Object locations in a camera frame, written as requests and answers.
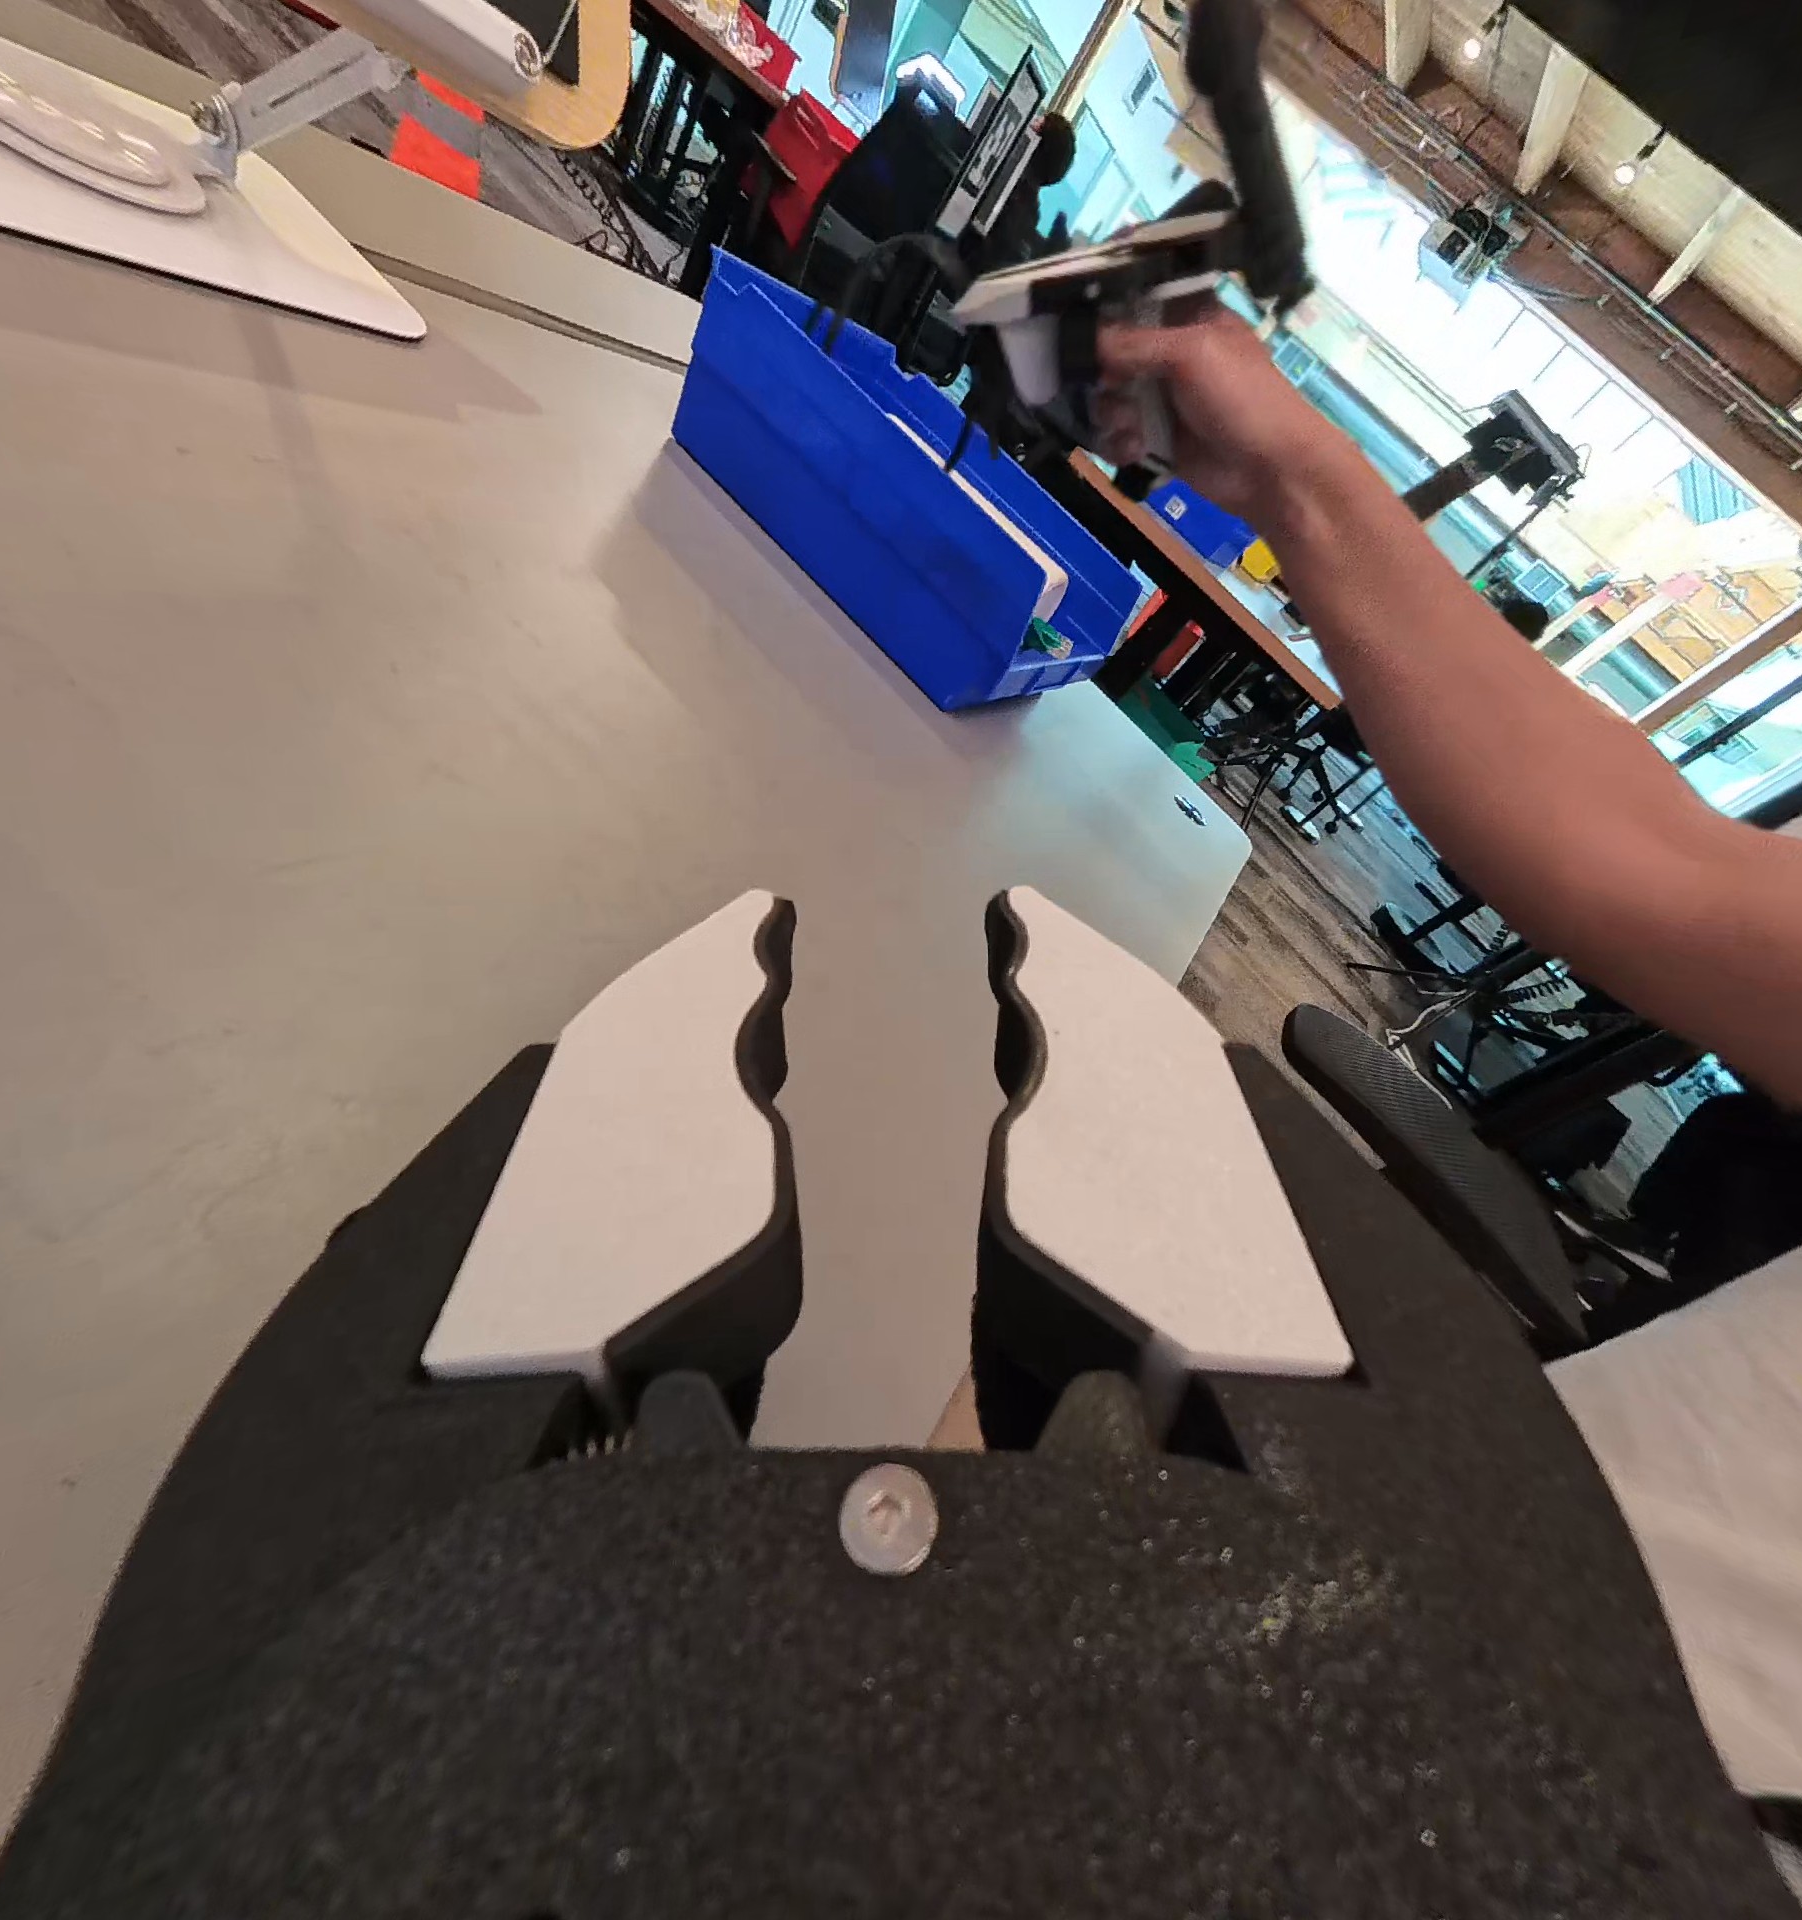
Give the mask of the wooden desk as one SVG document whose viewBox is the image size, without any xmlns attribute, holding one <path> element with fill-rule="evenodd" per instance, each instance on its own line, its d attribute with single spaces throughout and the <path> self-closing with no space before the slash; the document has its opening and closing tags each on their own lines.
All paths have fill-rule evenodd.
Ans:
<svg viewBox="0 0 1802 1920">
<path fill-rule="evenodd" d="M 1070 451 L 1070 501 L 1079 531 L 1167 598 L 1173 626 L 1198 626 L 1208 646 L 1263 650 L 1289 684 L 1303 684 L 1319 710 L 1340 709 L 1340 684 L 1319 646 L 1282 607 L 1273 588 L 1209 572 L 1180 531 L 1167 531 L 1141 501 L 1113 496 L 1113 479 Z"/>
</svg>

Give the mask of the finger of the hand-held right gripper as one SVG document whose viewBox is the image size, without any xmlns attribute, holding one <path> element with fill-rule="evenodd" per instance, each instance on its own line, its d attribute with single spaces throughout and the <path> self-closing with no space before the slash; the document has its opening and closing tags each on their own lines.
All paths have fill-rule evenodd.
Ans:
<svg viewBox="0 0 1802 1920">
<path fill-rule="evenodd" d="M 1209 293 L 1230 267 L 1230 210 L 1198 207 L 978 271 L 951 324 L 967 338 L 971 412 L 1070 412 L 1102 374 L 1112 324 L 1155 324 L 1167 299 Z"/>
<path fill-rule="evenodd" d="M 1141 470 L 1180 468 L 1180 395 L 1167 367 L 1102 374 L 1102 458 Z"/>
</svg>

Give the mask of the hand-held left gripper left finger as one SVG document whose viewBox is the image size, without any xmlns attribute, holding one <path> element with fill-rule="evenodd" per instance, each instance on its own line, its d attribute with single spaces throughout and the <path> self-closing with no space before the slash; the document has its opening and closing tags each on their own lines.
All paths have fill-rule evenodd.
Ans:
<svg viewBox="0 0 1802 1920">
<path fill-rule="evenodd" d="M 427 1376 L 573 1376 L 626 1434 L 695 1374 L 750 1423 L 798 1317 L 786 992 L 793 901 L 739 893 L 561 1021 Z"/>
</svg>

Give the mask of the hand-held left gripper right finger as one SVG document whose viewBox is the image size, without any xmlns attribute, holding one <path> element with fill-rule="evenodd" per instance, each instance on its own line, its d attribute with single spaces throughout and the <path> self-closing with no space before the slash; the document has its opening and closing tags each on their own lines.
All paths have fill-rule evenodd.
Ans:
<svg viewBox="0 0 1802 1920">
<path fill-rule="evenodd" d="M 1037 1444 L 1093 1374 L 1136 1383 L 1167 1444 L 1224 1444 L 1208 1376 L 1358 1376 L 1209 1021 L 1037 887 L 989 906 L 989 990 L 978 1443 Z"/>
</svg>

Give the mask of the blue plastic bin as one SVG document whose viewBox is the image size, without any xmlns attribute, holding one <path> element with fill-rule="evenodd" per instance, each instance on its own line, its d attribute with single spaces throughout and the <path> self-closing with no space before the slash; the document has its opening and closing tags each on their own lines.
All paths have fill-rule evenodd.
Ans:
<svg viewBox="0 0 1802 1920">
<path fill-rule="evenodd" d="M 1141 510 L 1183 539 L 1183 548 L 1198 548 L 1208 564 L 1237 564 L 1248 548 L 1254 548 L 1254 531 L 1237 523 L 1237 514 L 1224 514 L 1224 510 L 1209 510 L 1198 484 L 1183 484 L 1180 470 L 1173 479 L 1155 479 L 1152 496 L 1141 496 Z"/>
<path fill-rule="evenodd" d="M 902 412 L 951 470 L 1006 510 L 1070 598 L 1037 626 L 1044 572 L 989 523 L 943 523 L 918 552 L 934 479 Z M 892 341 L 834 324 L 798 288 L 711 254 L 675 451 L 941 709 L 1006 709 L 1102 669 L 1136 607 L 1136 573 L 1006 451 L 958 440 L 958 405 L 896 367 Z"/>
</svg>

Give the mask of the orange traffic cone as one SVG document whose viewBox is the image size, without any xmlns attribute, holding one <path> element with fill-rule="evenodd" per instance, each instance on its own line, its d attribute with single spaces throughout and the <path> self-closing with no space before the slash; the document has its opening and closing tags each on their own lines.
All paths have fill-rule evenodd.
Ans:
<svg viewBox="0 0 1802 1920">
<path fill-rule="evenodd" d="M 395 83 L 395 130 L 392 130 L 392 166 L 481 199 L 481 141 L 489 141 L 489 111 L 439 72 L 404 72 Z"/>
</svg>

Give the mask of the person's right forearm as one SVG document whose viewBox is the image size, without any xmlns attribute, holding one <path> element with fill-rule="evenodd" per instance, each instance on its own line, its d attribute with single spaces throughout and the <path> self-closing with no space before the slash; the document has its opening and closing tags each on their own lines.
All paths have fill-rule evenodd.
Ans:
<svg viewBox="0 0 1802 1920">
<path fill-rule="evenodd" d="M 1434 851 L 1526 949 L 1802 1112 L 1802 835 L 1707 810 L 1537 659 L 1340 432 L 1263 470 L 1254 531 Z"/>
</svg>

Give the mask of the person's right hand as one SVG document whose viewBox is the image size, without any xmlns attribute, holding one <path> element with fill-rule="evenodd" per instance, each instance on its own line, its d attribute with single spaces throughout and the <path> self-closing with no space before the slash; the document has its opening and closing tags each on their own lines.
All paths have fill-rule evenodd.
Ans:
<svg viewBox="0 0 1802 1920">
<path fill-rule="evenodd" d="M 1112 324 L 1102 374 L 1167 367 L 1180 395 L 1180 479 L 1273 538 L 1329 479 L 1370 479 L 1361 451 L 1273 367 L 1216 299 L 1195 324 Z"/>
</svg>

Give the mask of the white bottle with black cap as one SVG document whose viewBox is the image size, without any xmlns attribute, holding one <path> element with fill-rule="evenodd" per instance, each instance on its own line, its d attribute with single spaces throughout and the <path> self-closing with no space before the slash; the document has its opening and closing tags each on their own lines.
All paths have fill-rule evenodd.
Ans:
<svg viewBox="0 0 1802 1920">
<path fill-rule="evenodd" d="M 934 479 L 934 514 L 924 514 L 924 538 L 902 538 L 902 548 L 909 552 L 934 552 L 941 548 L 941 538 L 943 538 L 943 523 L 989 523 L 992 538 L 1006 538 L 1037 572 L 1044 572 L 1044 588 L 1037 588 L 1037 626 L 1049 626 L 1053 607 L 1064 607 L 1064 598 L 1070 598 L 1070 572 L 1006 514 L 1006 510 L 992 510 L 967 470 L 951 470 L 943 458 L 941 458 L 941 444 L 902 420 L 902 412 L 886 412 L 902 440 L 909 440 L 909 451 L 918 451 L 918 470 L 941 470 Z"/>
</svg>

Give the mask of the red storage crate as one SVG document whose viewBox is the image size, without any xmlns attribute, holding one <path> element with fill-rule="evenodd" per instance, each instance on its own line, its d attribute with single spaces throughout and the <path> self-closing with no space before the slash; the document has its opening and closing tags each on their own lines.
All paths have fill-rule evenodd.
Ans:
<svg viewBox="0 0 1802 1920">
<path fill-rule="evenodd" d="M 762 219 L 780 240 L 780 254 L 798 248 L 820 187 L 841 168 L 841 156 L 854 148 L 854 130 L 818 103 L 805 86 L 793 86 L 762 139 Z"/>
</svg>

